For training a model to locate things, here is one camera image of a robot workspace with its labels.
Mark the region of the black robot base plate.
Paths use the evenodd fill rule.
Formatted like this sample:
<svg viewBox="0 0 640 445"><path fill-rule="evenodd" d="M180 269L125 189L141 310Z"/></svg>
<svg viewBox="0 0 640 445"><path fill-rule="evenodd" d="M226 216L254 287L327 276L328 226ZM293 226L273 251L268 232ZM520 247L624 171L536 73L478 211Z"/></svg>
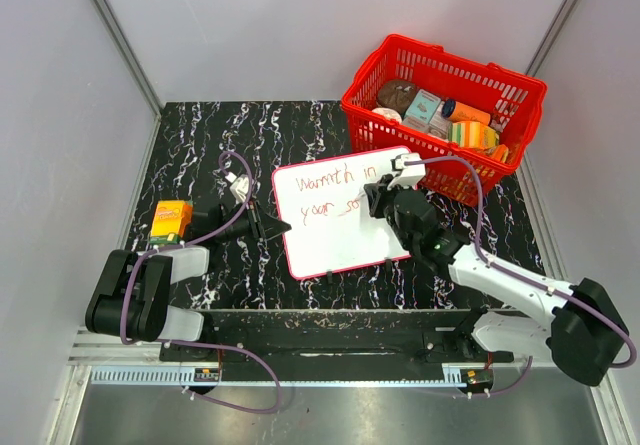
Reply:
<svg viewBox="0 0 640 445"><path fill-rule="evenodd" d="M480 310L215 310L207 342L247 349L283 382L441 380L446 364L510 364L471 338Z"/></svg>

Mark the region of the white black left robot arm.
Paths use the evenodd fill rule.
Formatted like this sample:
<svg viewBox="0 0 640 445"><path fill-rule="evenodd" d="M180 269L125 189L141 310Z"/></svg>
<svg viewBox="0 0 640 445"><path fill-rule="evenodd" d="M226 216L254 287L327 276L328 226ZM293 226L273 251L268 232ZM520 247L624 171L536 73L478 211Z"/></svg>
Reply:
<svg viewBox="0 0 640 445"><path fill-rule="evenodd" d="M211 357L215 334L205 329L202 313L169 304L171 286L212 272L219 249L236 239L267 242L291 230L291 225L251 199L229 210L216 204L209 210L189 202L158 204L153 228L167 225L165 235L152 238L148 252L112 251L97 281L85 313L85 326L95 334L129 342L182 341L195 360Z"/></svg>

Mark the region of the pink framed whiteboard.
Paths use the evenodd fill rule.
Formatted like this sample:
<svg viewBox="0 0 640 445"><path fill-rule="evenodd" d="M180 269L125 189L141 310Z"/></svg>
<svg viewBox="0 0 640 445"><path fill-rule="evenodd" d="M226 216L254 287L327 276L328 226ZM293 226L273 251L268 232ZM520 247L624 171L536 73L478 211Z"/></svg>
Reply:
<svg viewBox="0 0 640 445"><path fill-rule="evenodd" d="M384 219L369 216L364 186L392 173L405 146L371 150L277 168L272 186L290 274L297 280L402 260L409 253Z"/></svg>

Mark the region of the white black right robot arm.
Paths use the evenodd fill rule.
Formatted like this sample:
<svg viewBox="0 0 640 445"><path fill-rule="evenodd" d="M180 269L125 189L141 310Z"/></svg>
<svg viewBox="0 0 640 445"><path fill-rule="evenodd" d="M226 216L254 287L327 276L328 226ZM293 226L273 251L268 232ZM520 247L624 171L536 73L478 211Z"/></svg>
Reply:
<svg viewBox="0 0 640 445"><path fill-rule="evenodd" d="M435 276L497 298L516 316L485 312L459 331L456 352L476 361L487 352L550 359L571 379L599 385L629 336L598 282L553 280L502 259L491 260L469 239L444 228L424 194L387 174L367 184L369 214L384 220L411 258Z"/></svg>

